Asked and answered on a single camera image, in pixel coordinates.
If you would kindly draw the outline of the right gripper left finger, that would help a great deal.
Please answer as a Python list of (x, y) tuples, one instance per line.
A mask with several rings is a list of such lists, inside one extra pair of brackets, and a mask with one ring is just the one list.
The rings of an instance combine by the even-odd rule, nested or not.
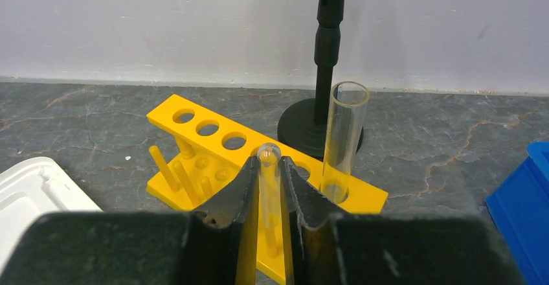
[(254, 284), (257, 157), (183, 212), (56, 212), (23, 234), (2, 284)]

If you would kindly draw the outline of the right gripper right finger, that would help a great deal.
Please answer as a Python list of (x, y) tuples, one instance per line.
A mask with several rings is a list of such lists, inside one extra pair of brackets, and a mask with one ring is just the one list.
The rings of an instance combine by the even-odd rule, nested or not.
[(287, 284), (523, 284), (500, 233), (470, 214), (352, 214), (280, 162)]

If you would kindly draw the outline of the short glass tube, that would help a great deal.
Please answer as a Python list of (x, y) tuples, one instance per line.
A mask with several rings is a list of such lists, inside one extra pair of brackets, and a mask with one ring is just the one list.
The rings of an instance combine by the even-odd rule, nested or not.
[(256, 156), (260, 161), (258, 182), (265, 242), (269, 256), (276, 258), (278, 244), (275, 229), (281, 220), (279, 161), (282, 153), (276, 144), (267, 142), (259, 147)]

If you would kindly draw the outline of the white plastic lid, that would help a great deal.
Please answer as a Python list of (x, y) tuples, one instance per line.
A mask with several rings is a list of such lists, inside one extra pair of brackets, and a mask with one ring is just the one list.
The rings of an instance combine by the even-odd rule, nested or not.
[(23, 233), (50, 212), (101, 208), (51, 158), (24, 160), (1, 173), (1, 269)]

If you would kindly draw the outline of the black microphone stand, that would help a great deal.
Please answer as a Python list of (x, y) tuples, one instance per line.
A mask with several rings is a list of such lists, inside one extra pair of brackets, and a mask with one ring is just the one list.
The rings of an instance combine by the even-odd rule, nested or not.
[(278, 141), (312, 158), (323, 160), (333, 68), (339, 60), (340, 24), (344, 0), (319, 0), (314, 62), (315, 97), (289, 106), (278, 121)]

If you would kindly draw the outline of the yellow test tube rack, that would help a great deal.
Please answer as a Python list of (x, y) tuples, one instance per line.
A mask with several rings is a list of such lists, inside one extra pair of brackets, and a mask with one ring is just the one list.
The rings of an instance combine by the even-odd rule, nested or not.
[[(255, 155), (263, 143), (277, 144), (282, 155), (289, 156), (297, 167), (306, 170), (309, 173), (307, 181), (319, 189), (321, 161), (179, 95), (170, 96), (146, 116), (151, 124), (172, 135), (179, 149), (168, 162), (157, 146), (150, 147), (159, 172), (148, 181), (146, 188), (151, 195), (175, 210), (190, 211), (219, 192), (236, 177), (246, 160)], [(218, 128), (210, 135), (200, 134), (200, 130), (208, 125)], [(245, 142), (237, 149), (230, 149), (227, 142), (235, 138)], [(339, 206), (356, 214), (380, 213), (388, 198), (387, 191), (353, 176), (349, 178), (347, 193), (346, 200)], [(276, 240), (266, 238), (261, 207), (259, 213), (256, 267), (278, 284), (285, 284), (282, 229), (280, 226), (270, 229), (269, 238)], [(276, 256), (274, 247), (267, 246), (267, 241), (276, 241)]]

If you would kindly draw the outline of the blue plastic tray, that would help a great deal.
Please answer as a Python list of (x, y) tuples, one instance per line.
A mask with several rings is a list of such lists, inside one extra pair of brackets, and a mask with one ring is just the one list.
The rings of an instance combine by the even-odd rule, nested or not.
[(486, 205), (526, 283), (548, 284), (548, 142), (527, 152)]

